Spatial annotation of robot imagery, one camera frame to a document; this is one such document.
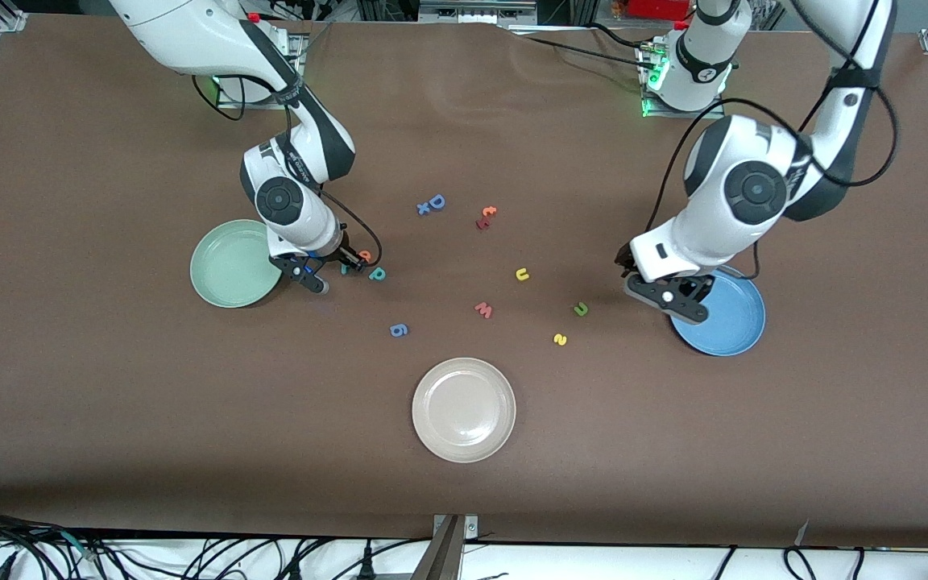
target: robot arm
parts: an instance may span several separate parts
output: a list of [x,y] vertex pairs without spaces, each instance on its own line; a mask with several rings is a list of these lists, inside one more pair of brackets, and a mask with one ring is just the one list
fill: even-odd
[[307,259],[366,260],[350,249],[345,225],[317,192],[350,172],[353,139],[284,59],[268,23],[241,19],[237,0],[110,0],[139,43],[160,64],[195,76],[247,77],[268,87],[299,125],[242,158],[242,186],[268,226],[271,261],[313,292],[327,291]]
[[[740,12],[748,10],[747,3],[733,0],[731,4],[735,8],[729,22],[739,21]],[[636,236],[619,253],[618,264],[626,268],[625,291],[637,300],[689,322],[703,322],[708,312],[699,302],[711,290],[710,274],[715,268],[757,242],[781,216],[796,221],[821,216],[847,193],[846,187],[825,180],[810,164],[810,157],[814,155],[840,180],[850,179],[854,172],[858,140],[872,100],[869,88],[879,81],[892,33],[894,0],[879,0],[871,19],[872,0],[805,0],[802,4],[804,14],[795,14],[813,19],[848,52],[867,23],[854,54],[864,70],[844,68],[844,58],[833,52],[829,93],[817,130],[801,142],[783,128],[740,115],[721,118],[700,135],[684,171],[689,195],[686,208],[656,229]],[[698,21],[701,26],[693,23],[686,32],[704,38],[711,31],[704,32],[699,12]],[[726,23],[707,26],[724,28]],[[715,36],[725,34],[715,31]],[[675,51],[682,52],[683,44],[675,40]],[[727,48],[724,54],[724,62],[715,65],[728,67],[732,52]],[[717,85],[704,89],[703,85],[710,84],[696,81],[698,70],[718,69],[700,65],[688,69],[680,57],[667,72],[662,89],[674,95],[688,85],[693,97],[684,102],[709,106]]]

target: red object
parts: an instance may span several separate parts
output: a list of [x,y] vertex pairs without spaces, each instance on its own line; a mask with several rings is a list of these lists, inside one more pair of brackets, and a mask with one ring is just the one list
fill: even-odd
[[661,21],[684,21],[690,13],[690,0],[629,0],[630,16]]

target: brown tabletop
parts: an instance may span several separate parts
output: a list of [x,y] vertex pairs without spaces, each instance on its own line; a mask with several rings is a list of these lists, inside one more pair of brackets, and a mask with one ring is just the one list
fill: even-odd
[[[551,37],[625,56],[598,34]],[[752,34],[739,58],[729,94],[792,120],[826,74],[809,34]],[[329,190],[382,236],[387,279],[332,268],[327,296],[281,283],[218,309],[192,290],[192,249],[255,217],[238,163],[284,115],[222,120],[117,19],[34,15],[4,37],[0,511],[356,536],[471,512],[505,540],[771,545],[810,518],[811,544],[928,545],[928,56],[913,37],[884,79],[896,165],[764,239],[768,326],[727,359],[621,291],[615,251],[686,128],[640,116],[625,65],[493,26],[338,23],[307,80],[356,140]],[[876,109],[859,175],[889,139]],[[446,209],[417,216],[435,194]],[[662,217],[682,203],[675,179]],[[396,323],[410,334],[390,337]],[[466,466],[410,422],[419,378],[457,356],[499,367],[519,410],[505,447]]]

